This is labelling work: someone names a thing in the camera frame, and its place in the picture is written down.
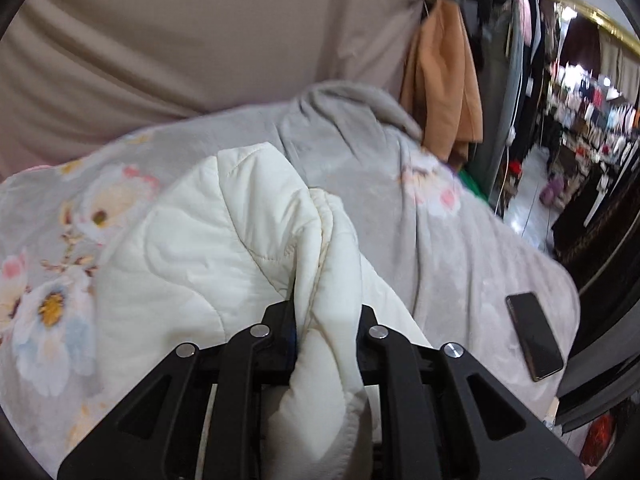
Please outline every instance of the black smartphone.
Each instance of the black smartphone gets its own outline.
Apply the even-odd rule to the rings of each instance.
[[[562,370],[562,354],[536,295],[515,294],[506,301],[531,378],[537,382]]]

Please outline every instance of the red object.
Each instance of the red object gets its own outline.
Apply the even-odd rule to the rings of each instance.
[[[522,163],[517,160],[512,160],[509,163],[509,171],[514,173],[516,176],[520,177],[522,175]]]
[[[610,413],[605,413],[594,420],[582,446],[580,462],[591,466],[598,465],[609,447],[615,427],[616,419]]]
[[[602,92],[599,88],[593,91],[593,106],[598,109],[602,108]]]

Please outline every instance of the brown hoodie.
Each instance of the brown hoodie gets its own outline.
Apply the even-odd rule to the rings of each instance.
[[[478,78],[460,8],[436,0],[409,50],[400,104],[424,131],[422,145],[459,169],[482,141]]]

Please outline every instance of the bedsheet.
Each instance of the bedsheet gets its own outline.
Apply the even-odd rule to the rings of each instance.
[[[307,187],[341,198],[360,251],[435,347],[460,342],[543,418],[562,374],[531,381],[504,298],[535,292],[566,357],[575,287],[419,140],[385,92],[329,82],[290,102],[139,130],[5,181],[0,404],[36,459],[55,474],[115,402],[96,365],[95,305],[108,306],[94,297],[94,276],[104,253],[203,158],[258,142],[283,153]]]

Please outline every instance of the white quilted jacket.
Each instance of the white quilted jacket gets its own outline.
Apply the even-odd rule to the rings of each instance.
[[[339,198],[308,189],[270,144],[225,150],[111,247],[95,283],[98,369],[110,397],[177,344],[219,345],[259,322],[295,278],[299,353],[268,414],[267,478],[369,477],[378,422],[356,362],[361,305],[413,343],[428,342],[360,254]]]

